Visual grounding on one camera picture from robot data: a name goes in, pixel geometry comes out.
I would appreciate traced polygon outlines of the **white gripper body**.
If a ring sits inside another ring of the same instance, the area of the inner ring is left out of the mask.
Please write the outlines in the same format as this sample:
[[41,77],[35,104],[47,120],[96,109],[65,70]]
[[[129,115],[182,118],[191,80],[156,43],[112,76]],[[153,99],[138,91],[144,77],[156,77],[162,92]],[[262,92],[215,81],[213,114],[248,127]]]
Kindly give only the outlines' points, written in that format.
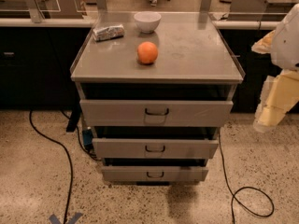
[[299,70],[299,4],[278,24],[270,54],[272,63],[281,69]]

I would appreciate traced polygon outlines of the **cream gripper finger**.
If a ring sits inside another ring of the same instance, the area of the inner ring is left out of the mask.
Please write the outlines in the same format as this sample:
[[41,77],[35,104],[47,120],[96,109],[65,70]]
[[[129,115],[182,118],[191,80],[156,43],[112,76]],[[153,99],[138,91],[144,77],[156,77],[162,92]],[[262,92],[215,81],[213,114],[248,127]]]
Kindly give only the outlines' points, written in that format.
[[276,77],[268,76],[262,87],[253,128],[260,133],[275,129],[298,102],[298,72],[282,70]]
[[253,44],[251,50],[259,54],[270,53],[274,34],[275,34],[275,30],[266,34],[263,38],[261,38],[259,41]]

